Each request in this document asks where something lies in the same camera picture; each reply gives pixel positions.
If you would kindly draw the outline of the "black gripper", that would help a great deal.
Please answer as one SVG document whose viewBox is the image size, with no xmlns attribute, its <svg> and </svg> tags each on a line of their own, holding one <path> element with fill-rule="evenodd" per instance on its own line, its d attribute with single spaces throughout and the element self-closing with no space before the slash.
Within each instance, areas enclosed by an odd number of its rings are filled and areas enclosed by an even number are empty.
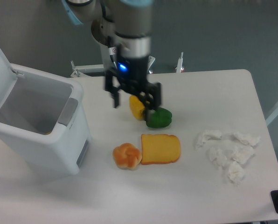
<svg viewBox="0 0 278 224">
<path fill-rule="evenodd" d="M 119 90 L 138 97 L 143 103 L 144 120 L 150 120 L 152 110 L 156 111 L 161 106 L 161 83 L 150 83 L 147 81 L 148 54 L 134 57 L 125 55 L 126 47 L 117 45 L 117 70 L 109 68 L 105 72 L 104 90 L 109 92 L 113 99 L 113 107 L 120 105 Z M 113 85 L 113 78 L 117 77 L 120 86 Z"/>
</svg>

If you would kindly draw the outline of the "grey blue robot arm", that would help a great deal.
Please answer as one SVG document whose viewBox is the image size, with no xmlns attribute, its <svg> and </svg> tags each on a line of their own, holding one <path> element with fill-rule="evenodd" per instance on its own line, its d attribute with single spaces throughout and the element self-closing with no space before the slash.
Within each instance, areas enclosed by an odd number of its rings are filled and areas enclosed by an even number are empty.
<svg viewBox="0 0 278 224">
<path fill-rule="evenodd" d="M 152 0 L 66 0 L 71 16 L 91 22 L 92 36 L 107 47 L 104 89 L 119 106 L 119 91 L 138 97 L 144 120 L 161 105 L 161 84 L 148 82 L 151 57 Z"/>
</svg>

